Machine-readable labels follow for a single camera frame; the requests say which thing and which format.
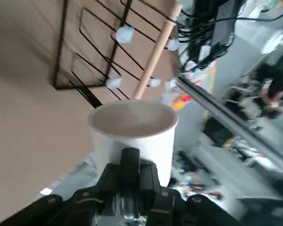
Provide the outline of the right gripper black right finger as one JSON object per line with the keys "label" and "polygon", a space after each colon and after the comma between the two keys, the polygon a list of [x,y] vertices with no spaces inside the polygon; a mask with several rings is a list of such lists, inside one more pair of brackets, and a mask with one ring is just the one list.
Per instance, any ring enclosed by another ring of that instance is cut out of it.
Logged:
{"label": "right gripper black right finger", "polygon": [[147,226],[240,226],[234,217],[197,194],[186,201],[180,193],[159,183],[154,163],[142,163],[139,173],[140,214],[147,216]]}

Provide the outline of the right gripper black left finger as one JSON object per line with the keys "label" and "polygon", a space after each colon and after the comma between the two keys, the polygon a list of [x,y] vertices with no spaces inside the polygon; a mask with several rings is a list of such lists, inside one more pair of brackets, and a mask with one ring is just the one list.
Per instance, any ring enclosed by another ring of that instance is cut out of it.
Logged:
{"label": "right gripper black left finger", "polygon": [[119,165],[106,165],[96,185],[77,190],[63,200],[44,196],[0,222],[0,226],[95,226],[105,202],[112,204],[117,190]]}

